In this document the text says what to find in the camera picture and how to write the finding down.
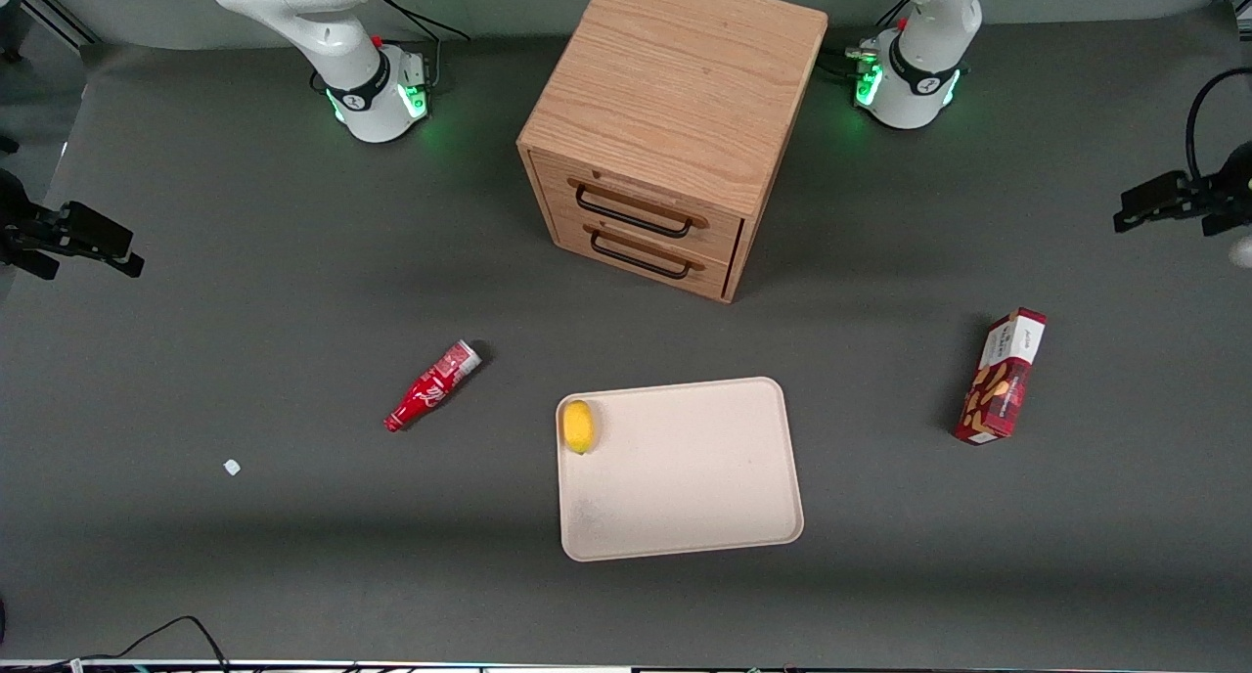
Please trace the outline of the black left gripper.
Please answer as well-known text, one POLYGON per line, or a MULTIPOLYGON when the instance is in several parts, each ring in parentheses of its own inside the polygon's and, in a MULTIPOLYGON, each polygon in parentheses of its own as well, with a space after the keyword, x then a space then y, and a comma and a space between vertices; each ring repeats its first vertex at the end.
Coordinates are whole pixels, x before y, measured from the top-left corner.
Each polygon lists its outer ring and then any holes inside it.
POLYGON ((1131 231, 1146 221, 1181 221, 1203 215, 1203 236, 1218 236, 1251 224, 1251 143, 1234 148, 1216 173, 1202 175, 1194 143, 1186 143, 1186 166, 1166 171, 1123 191, 1113 215, 1114 231, 1131 231))

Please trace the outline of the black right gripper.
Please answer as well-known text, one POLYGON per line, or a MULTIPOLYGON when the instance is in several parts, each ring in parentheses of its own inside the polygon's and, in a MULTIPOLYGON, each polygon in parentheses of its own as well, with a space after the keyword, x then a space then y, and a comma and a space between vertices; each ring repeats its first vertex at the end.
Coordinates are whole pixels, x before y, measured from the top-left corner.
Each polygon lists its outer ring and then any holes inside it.
POLYGON ((144 258, 131 250, 134 233, 79 201, 44 206, 28 196, 23 181, 1 169, 1 263, 41 280, 58 276, 51 254, 106 263, 129 278, 141 276, 144 258))

